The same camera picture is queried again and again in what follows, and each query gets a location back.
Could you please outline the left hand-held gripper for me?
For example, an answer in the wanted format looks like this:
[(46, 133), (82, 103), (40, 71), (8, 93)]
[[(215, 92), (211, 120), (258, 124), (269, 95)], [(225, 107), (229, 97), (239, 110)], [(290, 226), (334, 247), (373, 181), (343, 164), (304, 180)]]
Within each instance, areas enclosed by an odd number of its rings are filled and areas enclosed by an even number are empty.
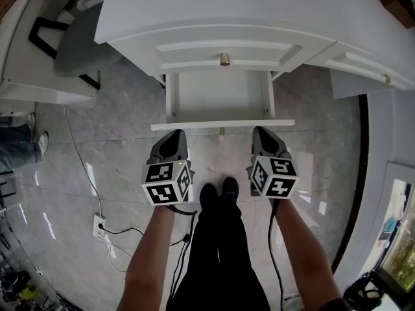
[(188, 203), (194, 200), (194, 174), (185, 132), (177, 129), (152, 147), (143, 165), (141, 185), (153, 206)]

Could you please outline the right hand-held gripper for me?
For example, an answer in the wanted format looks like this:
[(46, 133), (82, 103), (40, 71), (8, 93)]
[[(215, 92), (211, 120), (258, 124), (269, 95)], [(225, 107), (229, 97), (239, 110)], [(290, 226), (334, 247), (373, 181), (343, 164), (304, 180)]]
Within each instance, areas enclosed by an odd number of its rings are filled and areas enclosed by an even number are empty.
[(246, 169), (250, 195), (268, 199), (291, 197), (300, 177), (286, 144), (270, 130), (256, 126), (252, 133), (251, 165)]

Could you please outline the white bottom drawer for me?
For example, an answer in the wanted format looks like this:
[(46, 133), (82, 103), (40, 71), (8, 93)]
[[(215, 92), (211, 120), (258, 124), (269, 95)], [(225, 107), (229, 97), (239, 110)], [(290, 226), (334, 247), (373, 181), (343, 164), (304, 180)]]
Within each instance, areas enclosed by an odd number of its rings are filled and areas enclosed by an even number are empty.
[(165, 79), (166, 123), (153, 131), (293, 126), (276, 117), (270, 71), (193, 71)]

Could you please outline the person's left forearm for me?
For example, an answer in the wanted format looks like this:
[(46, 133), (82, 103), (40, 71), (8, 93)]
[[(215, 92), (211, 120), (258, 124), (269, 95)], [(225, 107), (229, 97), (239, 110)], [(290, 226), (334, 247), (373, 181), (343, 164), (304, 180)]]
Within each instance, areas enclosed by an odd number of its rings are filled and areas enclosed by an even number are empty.
[(174, 213), (168, 207), (154, 208), (128, 265), (117, 311), (159, 311), (173, 225)]

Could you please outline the person's right forearm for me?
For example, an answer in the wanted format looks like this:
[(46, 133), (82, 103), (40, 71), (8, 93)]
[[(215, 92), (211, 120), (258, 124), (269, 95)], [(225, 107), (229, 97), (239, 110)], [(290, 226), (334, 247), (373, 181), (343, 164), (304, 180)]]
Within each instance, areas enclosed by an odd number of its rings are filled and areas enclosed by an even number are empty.
[(351, 311), (335, 283), (324, 249), (291, 201), (274, 200), (272, 210), (305, 311)]

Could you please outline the white closed square-front drawer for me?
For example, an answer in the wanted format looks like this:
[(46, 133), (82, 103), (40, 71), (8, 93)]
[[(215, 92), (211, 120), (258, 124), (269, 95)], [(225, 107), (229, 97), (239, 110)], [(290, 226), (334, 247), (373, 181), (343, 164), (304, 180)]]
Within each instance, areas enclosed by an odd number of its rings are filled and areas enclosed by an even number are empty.
[(334, 40), (280, 27), (233, 24), (143, 32), (110, 44), (142, 71), (156, 76), (225, 68), (287, 73)]

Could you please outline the white closed wide drawer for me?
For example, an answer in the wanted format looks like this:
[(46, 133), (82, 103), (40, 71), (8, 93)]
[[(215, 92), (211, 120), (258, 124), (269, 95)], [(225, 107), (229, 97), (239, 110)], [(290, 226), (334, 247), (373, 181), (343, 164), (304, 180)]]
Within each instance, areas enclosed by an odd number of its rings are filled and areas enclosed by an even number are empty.
[(415, 89), (415, 71), (403, 71), (385, 59), (341, 41), (312, 57), (307, 64), (353, 73), (402, 90)]

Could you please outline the white desk with hutch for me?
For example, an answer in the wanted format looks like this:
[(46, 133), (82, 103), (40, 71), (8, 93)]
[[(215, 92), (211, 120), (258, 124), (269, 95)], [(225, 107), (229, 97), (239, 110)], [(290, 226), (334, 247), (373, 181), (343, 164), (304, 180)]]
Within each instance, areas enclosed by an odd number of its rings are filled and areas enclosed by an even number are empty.
[(415, 71), (415, 33), (380, 0), (104, 0), (95, 41), (197, 25), (280, 27), (334, 40)]

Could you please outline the person's left black shoe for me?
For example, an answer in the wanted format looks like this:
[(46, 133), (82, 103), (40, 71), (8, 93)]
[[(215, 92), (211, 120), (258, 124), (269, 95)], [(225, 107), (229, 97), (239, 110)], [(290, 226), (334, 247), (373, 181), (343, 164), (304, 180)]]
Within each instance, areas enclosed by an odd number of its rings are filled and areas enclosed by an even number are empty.
[(200, 191), (199, 201), (203, 211), (214, 204), (219, 197), (216, 187), (212, 183), (206, 183)]

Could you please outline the person's black shoe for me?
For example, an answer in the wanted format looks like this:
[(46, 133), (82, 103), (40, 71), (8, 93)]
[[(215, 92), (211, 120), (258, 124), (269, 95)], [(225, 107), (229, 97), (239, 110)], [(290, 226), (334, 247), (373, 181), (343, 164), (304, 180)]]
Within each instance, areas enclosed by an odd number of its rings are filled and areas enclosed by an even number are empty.
[(233, 177), (228, 176), (222, 183), (222, 199), (230, 204), (235, 205), (239, 197), (239, 184)]
[(216, 187), (212, 183), (206, 183), (200, 191), (199, 201), (203, 211), (214, 204), (219, 197)]

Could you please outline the person's right black shoe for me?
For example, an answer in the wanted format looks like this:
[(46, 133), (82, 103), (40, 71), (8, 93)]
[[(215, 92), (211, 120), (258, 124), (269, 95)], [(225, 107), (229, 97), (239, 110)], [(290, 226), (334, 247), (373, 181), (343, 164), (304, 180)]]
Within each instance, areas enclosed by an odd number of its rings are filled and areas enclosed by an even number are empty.
[(233, 177), (228, 176), (222, 183), (222, 199), (230, 204), (235, 205), (239, 197), (239, 184)]

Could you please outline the white power strip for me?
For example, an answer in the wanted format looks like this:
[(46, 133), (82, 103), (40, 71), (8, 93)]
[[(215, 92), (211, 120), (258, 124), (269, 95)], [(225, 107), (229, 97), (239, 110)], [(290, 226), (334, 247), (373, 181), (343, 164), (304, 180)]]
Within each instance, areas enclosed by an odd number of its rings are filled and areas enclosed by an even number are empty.
[(104, 240), (106, 231), (104, 230), (106, 219), (99, 214), (94, 214), (93, 217), (93, 236), (99, 240)]

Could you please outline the person's black trousers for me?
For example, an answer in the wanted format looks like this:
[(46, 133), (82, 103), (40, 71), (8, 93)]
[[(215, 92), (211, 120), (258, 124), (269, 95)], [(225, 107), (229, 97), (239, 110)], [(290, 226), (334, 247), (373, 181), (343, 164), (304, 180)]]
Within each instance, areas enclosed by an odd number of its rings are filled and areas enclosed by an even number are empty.
[(270, 311), (234, 201), (217, 199), (202, 209), (187, 272), (166, 311)]

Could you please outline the black framed window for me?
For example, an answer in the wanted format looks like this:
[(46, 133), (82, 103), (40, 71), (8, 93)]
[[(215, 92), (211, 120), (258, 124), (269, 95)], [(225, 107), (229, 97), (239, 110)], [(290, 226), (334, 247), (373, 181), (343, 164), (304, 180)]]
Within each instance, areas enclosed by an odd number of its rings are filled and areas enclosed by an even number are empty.
[(385, 250), (377, 267), (404, 291), (411, 291), (415, 287), (415, 183), (393, 181), (379, 239)]

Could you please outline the black bag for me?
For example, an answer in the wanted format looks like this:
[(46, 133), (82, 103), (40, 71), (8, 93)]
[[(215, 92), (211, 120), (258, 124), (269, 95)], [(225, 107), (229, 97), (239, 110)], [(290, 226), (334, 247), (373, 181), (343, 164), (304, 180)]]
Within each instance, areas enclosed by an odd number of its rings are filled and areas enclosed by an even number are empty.
[(382, 303), (384, 291), (376, 287), (374, 273), (367, 272), (344, 292), (344, 299), (353, 311), (373, 311)]

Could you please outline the grey office chair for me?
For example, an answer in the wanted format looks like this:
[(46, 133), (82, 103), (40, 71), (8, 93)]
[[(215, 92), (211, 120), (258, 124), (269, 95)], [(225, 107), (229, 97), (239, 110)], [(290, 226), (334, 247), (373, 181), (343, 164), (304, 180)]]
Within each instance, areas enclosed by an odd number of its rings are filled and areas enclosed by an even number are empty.
[[(92, 88), (99, 90), (101, 83), (90, 77), (117, 63), (123, 55), (107, 43), (95, 42), (95, 33), (103, 3), (97, 3), (79, 13), (70, 24), (58, 21), (60, 13), (74, 0), (46, 0), (29, 33), (29, 41), (50, 56), (53, 71), (60, 77), (77, 76)], [(63, 32), (57, 49), (41, 39), (41, 28)]]

